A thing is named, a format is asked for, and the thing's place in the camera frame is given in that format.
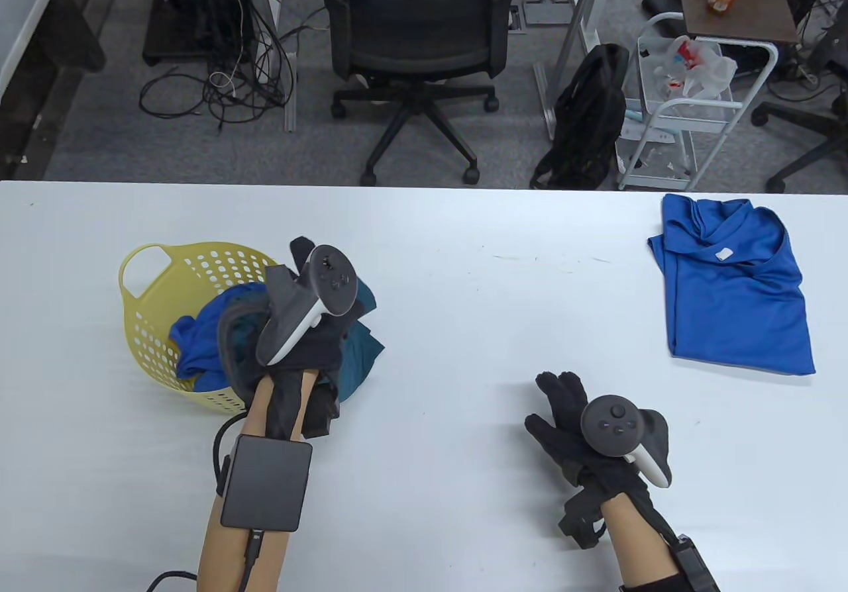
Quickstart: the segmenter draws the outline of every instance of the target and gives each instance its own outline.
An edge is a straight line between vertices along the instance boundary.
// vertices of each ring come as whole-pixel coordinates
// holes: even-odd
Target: vr controller
[[[668,423],[657,411],[637,409],[620,395],[602,395],[586,405],[580,428],[597,452],[635,462],[654,486],[667,489],[672,485]]]
[[[356,301],[358,278],[348,257],[331,245],[317,245],[309,253],[296,289],[287,293],[281,307],[272,307],[272,318],[256,347],[261,365],[270,367],[285,358],[324,314],[343,316]],[[275,305],[275,296],[270,302]]]

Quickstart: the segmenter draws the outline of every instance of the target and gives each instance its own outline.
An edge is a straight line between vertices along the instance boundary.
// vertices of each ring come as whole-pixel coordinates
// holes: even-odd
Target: forearm
[[[665,540],[643,519],[627,495],[606,501],[600,511],[625,587],[635,588],[679,573]]]
[[[302,403],[297,422],[294,425],[293,438],[300,437],[303,428],[303,414],[312,387],[315,385],[317,373],[303,373]],[[242,433],[246,435],[264,436],[266,431],[266,413],[273,383],[265,377],[254,396],[248,416],[244,420]],[[225,528],[221,526],[221,507],[224,500],[215,498],[212,513],[209,515],[209,526],[206,530],[206,541],[203,553],[200,555],[200,566],[197,569],[198,592],[236,592],[244,572],[244,549],[248,543],[248,531],[241,528]],[[246,592],[275,592],[278,588],[282,562],[288,547],[288,532],[266,532],[262,541],[262,550],[254,569],[250,574]]]

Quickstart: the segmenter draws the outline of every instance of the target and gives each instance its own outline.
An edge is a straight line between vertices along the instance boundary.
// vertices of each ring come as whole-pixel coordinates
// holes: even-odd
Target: chair base
[[[754,111],[751,111],[751,124],[754,126],[765,126],[769,122],[769,116],[775,116],[785,122],[801,126],[808,129],[808,131],[817,132],[827,138],[826,141],[818,144],[814,149],[806,152],[794,162],[772,175],[766,181],[767,193],[785,192],[785,179],[787,177],[794,175],[798,171],[802,171],[806,166],[818,162],[818,160],[831,153],[835,153],[837,150],[848,151],[848,123],[845,122],[844,95],[840,95],[833,101],[831,110],[839,117],[838,120],[814,113],[806,113],[792,107],[784,107],[784,105],[774,104],[773,102],[763,102]]]
[[[366,169],[360,177],[361,186],[376,186],[376,174],[374,168],[376,163],[390,144],[397,137],[400,129],[406,120],[409,120],[414,115],[426,115],[430,121],[436,125],[436,128],[450,140],[451,144],[462,153],[464,158],[468,160],[468,168],[463,174],[462,181],[465,184],[473,186],[480,181],[480,171],[478,169],[478,159],[470,149],[466,141],[460,137],[456,129],[445,117],[445,114],[436,106],[437,99],[454,99],[454,98],[470,98],[476,96],[486,96],[484,108],[487,113],[494,113],[499,109],[500,104],[498,98],[494,95],[494,87],[491,85],[479,87],[445,87],[437,84],[416,83],[406,84],[403,86],[376,86],[369,89],[342,89],[333,93],[333,106],[331,113],[336,119],[341,119],[347,115],[343,101],[355,102],[400,102],[400,108],[394,114],[390,125],[386,129],[382,138],[370,154],[366,162]]]

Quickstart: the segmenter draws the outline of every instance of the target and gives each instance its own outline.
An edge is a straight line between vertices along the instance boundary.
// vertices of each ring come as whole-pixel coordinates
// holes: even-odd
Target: white cart
[[[778,49],[769,42],[697,37],[698,42],[708,43],[717,51],[722,44],[759,47],[768,52],[768,63],[742,101],[733,99],[730,89],[715,99],[663,99],[654,70],[663,61],[673,39],[648,36],[645,32],[660,21],[682,19],[684,15],[678,11],[657,14],[645,23],[636,39],[636,47],[630,52],[627,77],[635,68],[639,98],[627,99],[629,115],[625,120],[623,137],[615,144],[620,170],[619,190],[627,186],[694,190],[778,62]],[[718,140],[700,166],[692,144],[692,132],[718,135]]]

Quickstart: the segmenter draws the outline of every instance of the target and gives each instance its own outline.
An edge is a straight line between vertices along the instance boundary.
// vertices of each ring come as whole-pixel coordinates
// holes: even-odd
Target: plastic bag
[[[719,56],[709,44],[680,36],[655,73],[663,76],[661,92],[666,99],[714,99],[730,86],[736,68],[736,60]]]

